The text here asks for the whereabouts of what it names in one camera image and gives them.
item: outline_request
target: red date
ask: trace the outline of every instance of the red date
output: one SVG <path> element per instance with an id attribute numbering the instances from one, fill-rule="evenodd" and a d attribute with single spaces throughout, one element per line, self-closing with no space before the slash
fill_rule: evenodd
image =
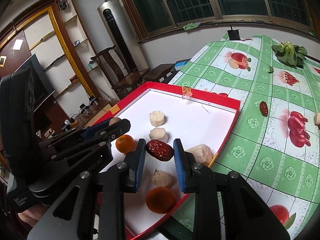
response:
<path id="1" fill-rule="evenodd" d="M 159 140 L 151 140 L 146 145 L 147 152 L 156 159 L 167 162 L 173 157 L 173 149 L 169 144 Z"/>
<path id="2" fill-rule="evenodd" d="M 268 116 L 268 106 L 265 101 L 261 101 L 260 103 L 260 112 L 264 116 Z"/>

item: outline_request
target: green checkered tablecloth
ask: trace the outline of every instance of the green checkered tablecloth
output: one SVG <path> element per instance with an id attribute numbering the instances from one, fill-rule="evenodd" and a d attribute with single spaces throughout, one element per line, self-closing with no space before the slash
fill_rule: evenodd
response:
<path id="1" fill-rule="evenodd" d="M 271 49 L 278 43 L 265 35 L 247 41 L 229 41 L 225 35 L 205 45 L 169 84 L 227 93 L 241 101 L 238 120 L 212 170 L 237 171 L 269 207 L 282 205 L 294 218 L 286 225 L 293 239 L 320 201 L 319 128 L 314 124 L 315 113 L 320 112 L 320 64 L 305 60 L 303 69 L 285 66 Z M 231 67 L 234 53 L 251 59 L 250 71 Z M 292 86 L 287 82 L 289 76 L 297 80 Z M 267 117 L 260 113 L 261 101 L 268 105 Z M 288 118 L 293 113 L 308 119 L 305 131 L 310 139 L 306 143 L 289 136 Z M 194 208 L 191 194 L 160 231 L 171 239 L 190 239 Z M 224 235 L 221 201 L 220 218 Z"/>

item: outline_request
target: television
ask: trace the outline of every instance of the television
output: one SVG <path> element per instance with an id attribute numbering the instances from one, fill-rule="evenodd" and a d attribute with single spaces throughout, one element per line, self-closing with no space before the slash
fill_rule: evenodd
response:
<path id="1" fill-rule="evenodd" d="M 34 96 L 35 96 L 35 106 L 34 111 L 36 111 L 41 104 L 53 94 L 54 89 L 48 80 L 43 68 L 41 67 L 36 54 L 33 54 L 28 58 L 16 71 L 30 67 L 32 71 L 32 77 L 34 80 Z"/>

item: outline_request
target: hand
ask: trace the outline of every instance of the hand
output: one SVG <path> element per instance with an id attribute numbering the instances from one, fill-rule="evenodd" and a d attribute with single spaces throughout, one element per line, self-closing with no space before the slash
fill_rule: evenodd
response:
<path id="1" fill-rule="evenodd" d="M 24 212 L 19 213 L 18 216 L 23 222 L 34 227 L 46 211 L 47 207 L 42 204 L 36 204 Z"/>

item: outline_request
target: orange sticker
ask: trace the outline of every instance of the orange sticker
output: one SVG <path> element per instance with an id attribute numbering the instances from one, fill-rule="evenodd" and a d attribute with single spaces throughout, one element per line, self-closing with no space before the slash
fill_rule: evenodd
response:
<path id="1" fill-rule="evenodd" d="M 182 99 L 187 99 L 192 96 L 190 87 L 182 87 Z"/>

